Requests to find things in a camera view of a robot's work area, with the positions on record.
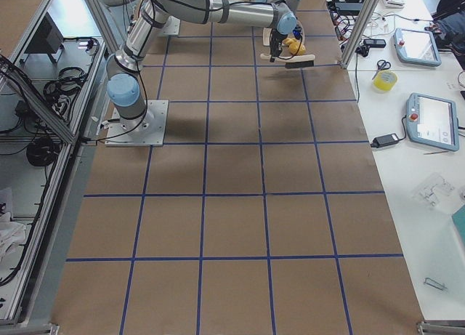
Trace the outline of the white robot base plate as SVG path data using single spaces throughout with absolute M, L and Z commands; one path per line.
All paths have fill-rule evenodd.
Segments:
M 140 122 L 141 118 L 121 119 L 114 108 L 112 118 L 118 121 L 109 125 L 105 144 L 111 147 L 163 146 L 168 110 L 168 100 L 149 100 L 147 113 Z

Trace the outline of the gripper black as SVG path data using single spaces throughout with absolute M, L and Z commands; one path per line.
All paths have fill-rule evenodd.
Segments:
M 275 61 L 275 57 L 279 57 L 282 53 L 283 34 L 278 30 L 271 30 L 270 33 L 270 62 Z

